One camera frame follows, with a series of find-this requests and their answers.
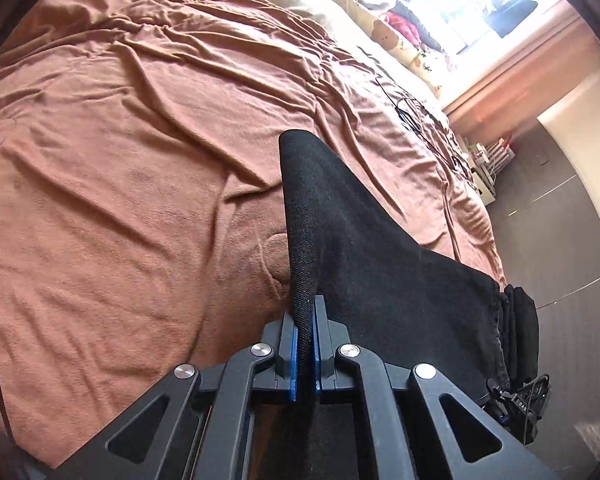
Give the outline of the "red clothing on sill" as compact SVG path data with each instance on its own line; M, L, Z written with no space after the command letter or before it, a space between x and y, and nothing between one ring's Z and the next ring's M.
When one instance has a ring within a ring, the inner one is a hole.
M382 19L397 32L400 32L400 34L415 48L420 48L422 46L422 38L420 38L417 27L407 18L404 18L396 12L387 11Z

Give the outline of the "white bedside cabinet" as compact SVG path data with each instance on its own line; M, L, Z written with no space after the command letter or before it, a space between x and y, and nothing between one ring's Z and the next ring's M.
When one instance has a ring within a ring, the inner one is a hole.
M488 206L495 202L496 191L494 181L489 174L489 171L483 165L476 165L474 162L469 163L472 178L475 186L478 188L478 193L482 202Z

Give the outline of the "cream bed sheet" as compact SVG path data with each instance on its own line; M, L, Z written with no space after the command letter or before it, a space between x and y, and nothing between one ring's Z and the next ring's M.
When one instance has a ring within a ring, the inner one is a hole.
M379 44L371 40L337 3L332 0L268 1L302 18L310 18L320 24L339 47L349 51L357 60L390 78L400 88L424 104L428 112L433 114L437 120L444 124L449 122L434 92Z

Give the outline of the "black backpack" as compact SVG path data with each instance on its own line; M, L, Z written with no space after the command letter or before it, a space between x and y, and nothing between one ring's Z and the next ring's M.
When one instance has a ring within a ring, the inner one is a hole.
M498 318L510 388L517 390L538 376L539 321L533 299L519 286L501 293Z

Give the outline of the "black denim pants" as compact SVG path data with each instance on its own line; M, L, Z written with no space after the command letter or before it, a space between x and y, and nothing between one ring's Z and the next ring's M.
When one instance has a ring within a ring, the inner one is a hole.
M353 418L314 402L314 299L352 340L385 362L429 363L473 399L486 382L509 382L490 275L423 248L317 136L279 139L290 261L290 310L298 327L298 399L274 419L262 479L353 479Z

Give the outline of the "bear print pillow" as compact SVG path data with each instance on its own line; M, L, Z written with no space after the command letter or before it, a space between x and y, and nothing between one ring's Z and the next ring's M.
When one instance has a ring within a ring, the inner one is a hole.
M382 17L386 13L372 12L358 0L332 0L358 25L371 40L379 44L401 65L420 78L438 98L442 89L441 68L437 59L424 47L415 48Z

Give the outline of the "brown bed blanket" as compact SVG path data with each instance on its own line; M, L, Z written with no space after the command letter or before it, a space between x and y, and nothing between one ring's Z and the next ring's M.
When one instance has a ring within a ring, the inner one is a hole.
M0 50L0 426L57 466L286 306L278 138L503 283L449 123L268 0L40 0Z

